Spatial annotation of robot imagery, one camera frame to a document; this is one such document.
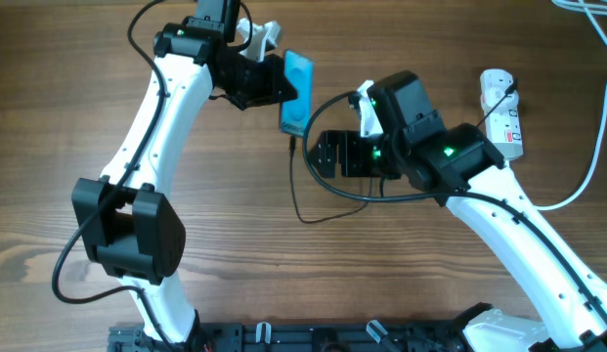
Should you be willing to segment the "Samsung Galaxy smartphone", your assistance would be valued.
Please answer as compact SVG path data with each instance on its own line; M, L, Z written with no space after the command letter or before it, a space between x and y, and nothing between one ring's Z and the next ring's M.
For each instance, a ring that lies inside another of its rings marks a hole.
M311 117L314 63L292 50L284 52L284 76L294 88L296 97L280 106L282 133L302 137Z

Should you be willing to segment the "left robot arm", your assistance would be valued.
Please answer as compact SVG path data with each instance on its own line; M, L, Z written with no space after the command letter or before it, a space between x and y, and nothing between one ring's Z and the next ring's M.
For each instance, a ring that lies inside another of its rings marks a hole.
M246 110L296 99L276 54L281 38L277 22L255 23L239 1L201 1L192 16L166 25L146 55L151 82L127 136L98 179L73 189L74 239L143 318L134 350L211 347L178 273L186 230L169 201L173 179L207 102Z

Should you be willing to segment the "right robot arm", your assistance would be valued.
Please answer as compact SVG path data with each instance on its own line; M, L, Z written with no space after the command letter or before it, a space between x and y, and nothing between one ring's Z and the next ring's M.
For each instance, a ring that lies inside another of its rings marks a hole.
M327 187L337 152L354 151L347 176L405 176L410 200L434 199L489 247L524 290L536 320L480 303L455 320L450 347L466 351L607 351L607 284L538 212L502 153L475 125L447 128L419 77L404 70L346 99L378 134L356 141L330 131L302 147Z

